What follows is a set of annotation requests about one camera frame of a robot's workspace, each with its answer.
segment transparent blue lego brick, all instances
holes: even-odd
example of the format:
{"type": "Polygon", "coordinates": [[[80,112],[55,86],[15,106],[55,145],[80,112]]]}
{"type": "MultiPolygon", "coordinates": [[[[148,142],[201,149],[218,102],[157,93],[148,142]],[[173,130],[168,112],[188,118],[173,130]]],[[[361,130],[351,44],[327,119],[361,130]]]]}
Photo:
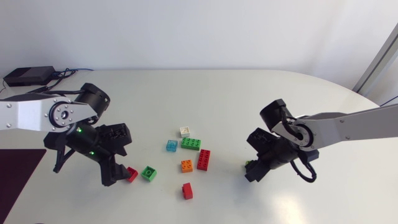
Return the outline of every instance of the transparent blue lego brick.
{"type": "Polygon", "coordinates": [[[169,152],[175,152],[177,150],[177,141],[174,140],[168,140],[167,141],[167,146],[166,146],[166,150],[169,152]]]}

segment white wall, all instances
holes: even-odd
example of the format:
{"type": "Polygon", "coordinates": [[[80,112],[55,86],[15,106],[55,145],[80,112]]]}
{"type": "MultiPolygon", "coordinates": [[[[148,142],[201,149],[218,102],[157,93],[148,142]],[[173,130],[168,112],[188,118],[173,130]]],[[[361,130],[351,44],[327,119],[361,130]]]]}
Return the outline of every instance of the white wall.
{"type": "Polygon", "coordinates": [[[348,88],[396,0],[2,0],[0,76],[16,67],[269,68],[348,88]]]}

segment cable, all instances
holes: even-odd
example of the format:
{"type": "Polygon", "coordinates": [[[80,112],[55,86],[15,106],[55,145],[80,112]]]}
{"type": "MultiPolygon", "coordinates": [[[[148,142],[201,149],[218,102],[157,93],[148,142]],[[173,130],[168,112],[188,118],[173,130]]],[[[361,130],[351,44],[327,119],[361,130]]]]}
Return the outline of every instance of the cable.
{"type": "Polygon", "coordinates": [[[303,164],[310,172],[312,175],[312,178],[306,177],[304,174],[302,174],[297,168],[296,163],[294,161],[291,161],[290,164],[293,167],[293,170],[296,171],[297,175],[299,175],[303,180],[307,181],[308,183],[313,183],[317,179],[317,173],[315,172],[315,169],[311,166],[310,163],[303,164]]]}
{"type": "Polygon", "coordinates": [[[282,117],[282,125],[286,129],[286,131],[296,137],[299,140],[303,140],[303,135],[300,133],[296,133],[288,124],[287,118],[286,118],[286,112],[281,108],[280,109],[280,116],[282,117]]]}
{"type": "Polygon", "coordinates": [[[63,91],[63,90],[55,90],[55,91],[44,91],[43,93],[45,94],[59,94],[59,95],[64,95],[64,94],[69,94],[69,95],[76,95],[80,93],[84,93],[84,90],[77,90],[77,91],[63,91]]]}
{"type": "Polygon", "coordinates": [[[394,99],[396,99],[396,98],[398,98],[398,96],[396,96],[396,97],[394,97],[393,99],[391,99],[391,100],[389,100],[389,101],[387,101],[387,102],[383,103],[383,104],[382,104],[382,105],[380,105],[380,106],[384,106],[384,105],[386,105],[386,104],[390,103],[391,101],[393,101],[393,100],[394,100],[394,99]]]}
{"type": "Polygon", "coordinates": [[[4,80],[2,80],[2,89],[0,90],[0,93],[3,91],[3,90],[5,90],[6,89],[6,86],[4,85],[4,80]]]}
{"type": "MultiPolygon", "coordinates": [[[[51,76],[53,76],[53,79],[57,80],[53,85],[51,85],[51,86],[42,86],[42,87],[37,88],[35,90],[29,91],[27,93],[49,92],[49,90],[51,90],[52,88],[56,87],[63,79],[69,78],[70,76],[72,76],[73,74],[75,74],[79,70],[94,71],[94,70],[92,70],[90,68],[73,68],[73,69],[66,68],[64,71],[56,71],[56,72],[53,72],[51,74],[51,76]]],[[[52,94],[63,95],[63,94],[78,94],[78,93],[52,93],[52,94]]]]}

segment robotic arm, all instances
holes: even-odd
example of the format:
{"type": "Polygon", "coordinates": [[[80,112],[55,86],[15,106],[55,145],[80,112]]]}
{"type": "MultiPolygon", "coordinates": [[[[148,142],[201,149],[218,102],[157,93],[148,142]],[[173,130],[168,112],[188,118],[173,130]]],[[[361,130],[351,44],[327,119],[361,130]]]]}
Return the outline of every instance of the robotic arm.
{"type": "Polygon", "coordinates": [[[74,152],[79,152],[99,163],[102,184],[110,186],[131,176],[123,165],[115,162],[114,155],[126,156],[124,146],[132,140],[125,124],[92,127],[109,103],[109,96],[90,83],[84,84],[79,91],[12,96],[0,100],[0,129],[49,132],[44,146],[57,151],[54,172],[58,173],[65,161],[74,152]],[[64,94],[79,95],[72,101],[64,94]],[[71,148],[66,154],[65,146],[71,148]]]}
{"type": "Polygon", "coordinates": [[[257,128],[248,143],[258,152],[258,160],[246,163],[248,181],[260,181],[271,169],[291,163],[302,179],[314,182],[317,173],[310,162],[318,159],[318,149],[341,141],[398,137],[395,122],[398,105],[357,113],[319,113],[294,118],[283,100],[275,100],[260,115],[272,133],[257,128]],[[311,172],[304,176],[295,165],[299,158],[311,172]]]}

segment black box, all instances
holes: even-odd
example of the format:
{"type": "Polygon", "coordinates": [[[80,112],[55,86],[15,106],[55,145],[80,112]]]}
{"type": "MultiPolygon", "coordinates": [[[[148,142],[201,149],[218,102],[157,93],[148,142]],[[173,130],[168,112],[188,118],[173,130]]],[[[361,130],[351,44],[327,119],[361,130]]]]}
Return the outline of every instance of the black box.
{"type": "Polygon", "coordinates": [[[53,66],[17,68],[4,77],[9,86],[47,85],[55,72],[53,66]]]}

